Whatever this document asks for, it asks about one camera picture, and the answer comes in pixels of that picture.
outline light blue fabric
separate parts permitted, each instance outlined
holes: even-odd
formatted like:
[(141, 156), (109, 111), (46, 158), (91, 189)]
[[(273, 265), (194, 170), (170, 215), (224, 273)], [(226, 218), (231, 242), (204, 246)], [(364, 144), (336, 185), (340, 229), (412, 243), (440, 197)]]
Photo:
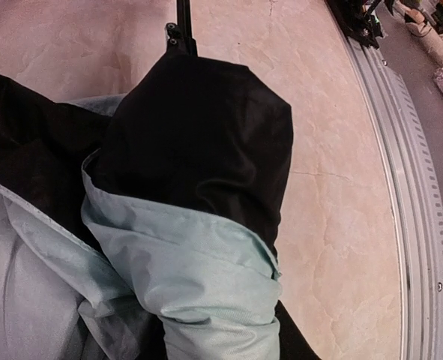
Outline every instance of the light blue fabric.
[(83, 181), (82, 219), (143, 308), (162, 319), (170, 360), (280, 357), (277, 261), (255, 233), (104, 192), (86, 172)]

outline marble surface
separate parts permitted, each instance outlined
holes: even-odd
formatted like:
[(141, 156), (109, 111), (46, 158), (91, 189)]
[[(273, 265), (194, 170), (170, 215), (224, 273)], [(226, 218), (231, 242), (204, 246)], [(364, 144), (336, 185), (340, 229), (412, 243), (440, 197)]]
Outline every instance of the marble surface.
[[(323, 359), (398, 359), (400, 276), (388, 188), (325, 3), (192, 6), (200, 55), (249, 65), (293, 108), (277, 242), (287, 308)], [(163, 53), (163, 27), (173, 20), (173, 0), (0, 0), (0, 73), (56, 101), (126, 92)]]

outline silver metal track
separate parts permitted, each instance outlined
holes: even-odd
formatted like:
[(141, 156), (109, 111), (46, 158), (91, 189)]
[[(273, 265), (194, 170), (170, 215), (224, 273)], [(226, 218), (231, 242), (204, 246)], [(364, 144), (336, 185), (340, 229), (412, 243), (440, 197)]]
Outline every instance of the silver metal track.
[(402, 360), (443, 360), (443, 207), (433, 159), (403, 78), (346, 39), (370, 111), (397, 234)]

